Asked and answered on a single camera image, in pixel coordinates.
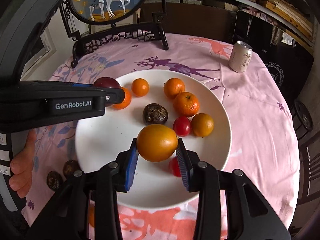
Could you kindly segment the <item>person's left hand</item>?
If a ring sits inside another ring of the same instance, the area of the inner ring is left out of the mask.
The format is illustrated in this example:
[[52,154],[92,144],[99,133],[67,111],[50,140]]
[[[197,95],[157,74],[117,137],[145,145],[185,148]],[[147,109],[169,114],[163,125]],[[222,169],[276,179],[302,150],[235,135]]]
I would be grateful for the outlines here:
[[9,180],[9,185],[20,198],[24,198],[31,188],[35,141],[36,133],[32,129],[29,131],[24,149],[11,161],[13,176]]

